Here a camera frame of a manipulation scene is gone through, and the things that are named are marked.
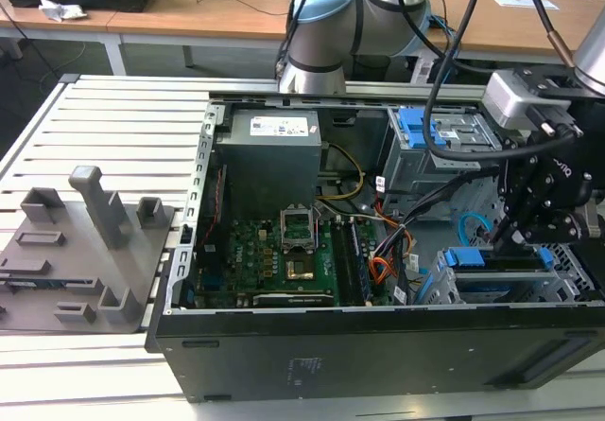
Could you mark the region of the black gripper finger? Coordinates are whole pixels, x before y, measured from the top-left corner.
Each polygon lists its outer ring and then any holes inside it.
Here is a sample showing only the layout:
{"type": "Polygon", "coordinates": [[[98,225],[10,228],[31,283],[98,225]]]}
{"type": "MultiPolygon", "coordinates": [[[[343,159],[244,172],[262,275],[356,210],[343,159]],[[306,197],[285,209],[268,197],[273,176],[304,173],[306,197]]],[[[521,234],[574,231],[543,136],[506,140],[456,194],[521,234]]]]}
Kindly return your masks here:
{"type": "Polygon", "coordinates": [[[502,167],[498,188],[503,216],[490,234],[493,246],[512,246],[519,240],[538,243],[544,237],[544,171],[542,157],[509,160],[502,167]]]}
{"type": "Polygon", "coordinates": [[[530,244],[572,243],[583,238],[583,222],[573,210],[545,209],[519,218],[517,231],[530,244]]]}

